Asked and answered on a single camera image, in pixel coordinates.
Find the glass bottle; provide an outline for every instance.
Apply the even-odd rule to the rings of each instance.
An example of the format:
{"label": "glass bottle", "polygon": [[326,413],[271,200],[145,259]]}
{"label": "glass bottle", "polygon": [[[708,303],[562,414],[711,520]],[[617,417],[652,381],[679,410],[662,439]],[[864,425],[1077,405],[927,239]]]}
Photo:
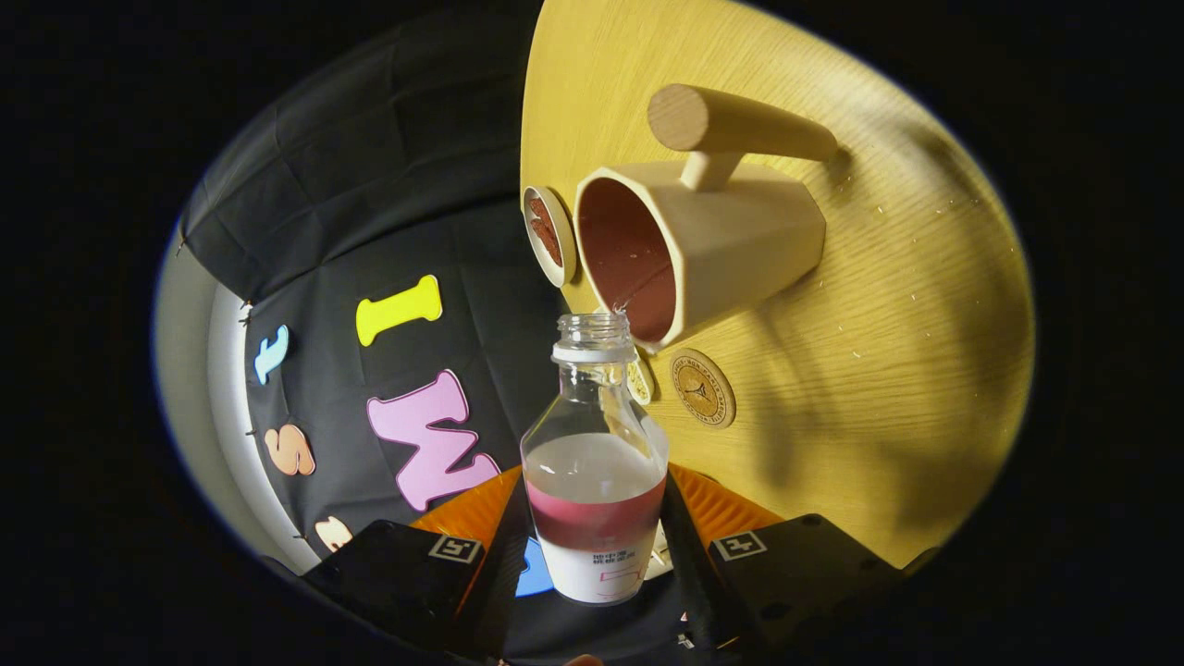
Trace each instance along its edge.
{"label": "glass bottle", "polygon": [[642,587],[665,488],[665,434],[630,397],[624,313],[565,314],[559,396],[522,437],[522,470],[555,590],[585,604]]}

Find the wooden handle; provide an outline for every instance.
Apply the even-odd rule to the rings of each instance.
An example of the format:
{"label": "wooden handle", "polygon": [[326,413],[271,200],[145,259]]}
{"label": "wooden handle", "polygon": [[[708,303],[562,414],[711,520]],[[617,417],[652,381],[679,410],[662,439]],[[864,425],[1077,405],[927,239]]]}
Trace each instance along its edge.
{"label": "wooden handle", "polygon": [[650,130],[667,148],[825,160],[838,151],[825,127],[719,90],[675,83],[650,97]]}

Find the red powder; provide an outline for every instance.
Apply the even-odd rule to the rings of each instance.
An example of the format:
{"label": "red powder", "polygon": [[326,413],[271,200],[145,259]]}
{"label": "red powder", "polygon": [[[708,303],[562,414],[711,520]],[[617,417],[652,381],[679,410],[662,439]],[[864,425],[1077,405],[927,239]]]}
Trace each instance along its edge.
{"label": "red powder", "polygon": [[551,222],[551,216],[547,213],[547,206],[543,205],[542,199],[535,198],[529,201],[530,210],[534,214],[539,216],[530,220],[530,229],[542,241],[542,246],[547,248],[547,254],[551,255],[551,261],[555,262],[555,265],[562,268],[564,258],[559,255],[559,237],[555,236],[555,225]]}

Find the bottle label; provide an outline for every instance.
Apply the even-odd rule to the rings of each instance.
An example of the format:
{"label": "bottle label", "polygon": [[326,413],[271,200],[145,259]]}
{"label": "bottle label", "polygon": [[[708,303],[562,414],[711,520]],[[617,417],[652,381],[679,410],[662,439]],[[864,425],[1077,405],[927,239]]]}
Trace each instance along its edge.
{"label": "bottle label", "polygon": [[641,495],[603,504],[559,499],[527,482],[539,544],[564,596],[611,603],[642,585],[654,549],[665,478]]}

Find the wood grain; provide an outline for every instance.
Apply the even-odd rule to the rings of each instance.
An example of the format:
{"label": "wood grain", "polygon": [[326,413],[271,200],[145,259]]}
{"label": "wood grain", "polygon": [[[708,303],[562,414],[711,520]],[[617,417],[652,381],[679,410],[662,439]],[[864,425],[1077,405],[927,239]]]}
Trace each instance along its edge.
{"label": "wood grain", "polygon": [[[684,159],[646,122],[684,83],[829,128],[825,162],[747,155],[802,180],[828,220],[821,265],[761,306],[650,359],[646,410],[671,460],[783,517],[826,515],[894,565],[940,545],[986,493],[1032,374],[1028,268],[1006,210],[941,123],[889,79],[792,25],[722,0],[548,0],[522,119],[523,185],[571,212],[603,165]],[[573,312],[596,297],[577,270]],[[674,395],[693,347],[727,376],[735,422]]]}
{"label": "wood grain", "polygon": [[673,83],[650,98],[650,132],[673,151],[759,153],[825,160],[838,149],[825,127],[747,97]]}

